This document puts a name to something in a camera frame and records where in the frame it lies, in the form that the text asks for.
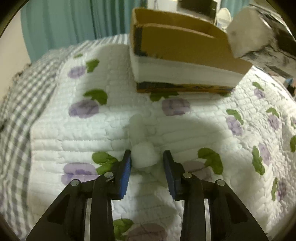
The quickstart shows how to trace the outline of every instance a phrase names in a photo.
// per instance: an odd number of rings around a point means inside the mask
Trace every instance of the purple flower print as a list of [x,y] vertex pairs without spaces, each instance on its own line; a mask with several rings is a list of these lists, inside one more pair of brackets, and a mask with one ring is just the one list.
[[89,163],[68,163],[64,166],[64,175],[61,182],[68,185],[73,179],[87,182],[96,179],[99,175],[96,168]]
[[201,180],[207,180],[212,177],[209,167],[206,167],[201,161],[186,161],[182,163],[186,172],[192,173]]
[[275,115],[270,115],[268,117],[268,122],[274,130],[279,128],[279,119]]
[[82,76],[86,71],[86,67],[85,66],[76,66],[73,67],[69,73],[68,73],[68,77],[72,78],[72,79],[78,79],[80,76]]
[[163,100],[162,109],[166,116],[184,115],[190,111],[190,104],[182,98],[172,97]]
[[284,199],[284,196],[287,194],[287,184],[284,181],[279,181],[278,183],[278,201],[281,201]]
[[259,90],[259,89],[254,89],[254,94],[255,94],[255,96],[258,97],[258,99],[261,99],[261,98],[265,97],[265,94],[263,93],[263,91]]
[[264,144],[261,144],[261,143],[259,143],[258,148],[259,148],[260,156],[262,157],[263,162],[265,163],[265,165],[269,166],[270,158],[271,158],[269,150]]
[[168,236],[165,229],[156,223],[145,223],[128,232],[126,241],[163,241]]
[[94,100],[82,100],[69,107],[69,116],[79,118],[89,118],[99,113],[99,104]]
[[234,136],[242,135],[242,125],[234,116],[228,116],[226,123]]

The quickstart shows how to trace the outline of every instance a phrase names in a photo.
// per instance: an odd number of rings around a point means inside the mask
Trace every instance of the green leaf print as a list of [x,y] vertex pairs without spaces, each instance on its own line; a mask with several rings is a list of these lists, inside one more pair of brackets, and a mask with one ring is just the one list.
[[272,189],[271,189],[271,196],[272,196],[272,200],[275,201],[276,200],[276,191],[277,191],[277,187],[278,187],[278,179],[275,178],[274,182],[272,184]]
[[257,89],[264,91],[264,89],[261,87],[261,85],[258,82],[253,82],[253,86],[255,86]]
[[260,156],[259,150],[257,149],[256,146],[253,146],[252,155],[253,155],[252,164],[255,168],[255,171],[262,176],[265,173],[265,168],[262,164],[262,157]]
[[176,91],[175,92],[164,92],[164,93],[151,92],[150,100],[155,102],[155,101],[159,101],[161,99],[161,97],[168,99],[170,96],[177,96],[177,95],[179,95],[179,94]]
[[118,161],[115,157],[109,155],[107,152],[102,152],[102,151],[93,153],[91,158],[93,159],[94,163],[97,163],[97,164],[106,163],[106,162],[114,163]]
[[133,225],[133,221],[127,218],[121,218],[113,221],[115,238],[124,241],[126,236],[123,235]]
[[244,121],[242,120],[241,115],[236,111],[236,110],[232,110],[232,109],[227,109],[226,113],[228,115],[233,115],[234,118],[236,118],[236,120],[238,120],[242,125],[244,124]]
[[79,53],[79,54],[76,54],[73,58],[79,58],[79,57],[82,57],[83,54]]
[[219,95],[221,95],[222,97],[230,97],[231,93],[218,93]]
[[290,149],[291,149],[291,152],[296,151],[296,135],[293,136],[290,140]]
[[107,152],[95,152],[92,154],[91,158],[94,163],[100,164],[101,166],[96,169],[99,175],[105,174],[111,171],[113,164],[118,162],[118,160],[109,155]]
[[276,111],[275,108],[270,107],[270,108],[266,111],[266,113],[272,113],[272,114],[275,115],[277,118],[279,118],[279,114],[278,114],[278,112]]
[[198,158],[206,159],[205,166],[211,167],[216,175],[221,175],[223,172],[223,164],[220,155],[210,148],[201,148],[198,150]]
[[100,167],[96,168],[96,172],[99,175],[103,175],[106,172],[110,172],[112,170],[113,163],[103,163]]
[[107,104],[108,95],[102,89],[93,89],[87,91],[83,95],[84,97],[90,96],[92,100],[98,101],[101,105]]
[[87,66],[87,72],[88,73],[91,73],[94,71],[94,69],[98,66],[99,64],[99,60],[98,59],[92,59],[92,60],[89,60],[87,61],[85,64]]

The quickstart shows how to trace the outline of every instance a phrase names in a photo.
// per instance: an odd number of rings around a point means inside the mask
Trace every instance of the white chair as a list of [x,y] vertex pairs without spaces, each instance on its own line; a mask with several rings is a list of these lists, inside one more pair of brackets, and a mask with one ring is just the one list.
[[216,14],[215,25],[222,30],[225,30],[231,21],[232,21],[231,14],[229,10],[225,7],[221,8]]

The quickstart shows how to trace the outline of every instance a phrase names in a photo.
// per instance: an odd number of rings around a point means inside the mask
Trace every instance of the white wall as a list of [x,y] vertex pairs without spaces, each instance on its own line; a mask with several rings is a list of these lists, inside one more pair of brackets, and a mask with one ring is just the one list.
[[28,63],[30,58],[22,35],[20,12],[18,12],[0,38],[0,101],[6,93],[11,78]]
[[[221,0],[214,0],[217,2],[217,9],[220,9]],[[158,9],[162,11],[176,12],[178,0],[157,0]],[[154,0],[148,0],[148,8],[153,8]]]

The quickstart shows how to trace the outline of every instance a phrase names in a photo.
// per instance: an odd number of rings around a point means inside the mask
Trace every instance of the teal curtain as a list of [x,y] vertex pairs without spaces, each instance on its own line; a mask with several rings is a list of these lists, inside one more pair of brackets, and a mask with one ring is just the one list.
[[147,0],[30,0],[21,24],[31,62],[50,49],[129,33],[131,11]]
[[243,7],[249,5],[250,0],[221,0],[220,8],[226,7],[234,17]]

